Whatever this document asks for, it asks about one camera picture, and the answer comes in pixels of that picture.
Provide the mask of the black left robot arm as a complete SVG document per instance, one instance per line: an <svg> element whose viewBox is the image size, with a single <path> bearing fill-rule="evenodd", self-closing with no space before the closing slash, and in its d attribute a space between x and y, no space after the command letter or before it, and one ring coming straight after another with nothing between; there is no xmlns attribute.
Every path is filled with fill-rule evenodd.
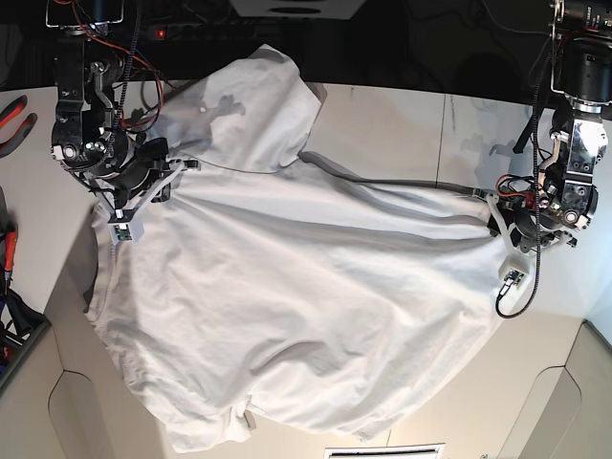
<svg viewBox="0 0 612 459"><path fill-rule="evenodd" d="M508 256L522 262L532 251L557 242L576 244L574 232L587 229L599 193L594 169L608 146L601 112L611 103L611 4L608 1L554 1L550 53L535 83L533 112L514 152L535 140L548 97L558 95L549 154L534 149L538 166L522 178L500 178L487 201L489 228Z"/></svg>

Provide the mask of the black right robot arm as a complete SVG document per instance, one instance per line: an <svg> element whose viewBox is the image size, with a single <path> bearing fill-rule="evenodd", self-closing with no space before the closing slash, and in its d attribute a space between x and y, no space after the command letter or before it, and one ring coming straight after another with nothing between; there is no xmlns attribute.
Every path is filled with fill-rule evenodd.
<svg viewBox="0 0 612 459"><path fill-rule="evenodd" d="M172 173L196 165L171 160L166 140L152 135L164 90L160 72L137 49L141 22L141 2L47 4L47 26L63 33L55 56L52 157L121 222L168 200ZM157 102L129 116L127 89L139 71L153 77Z"/></svg>

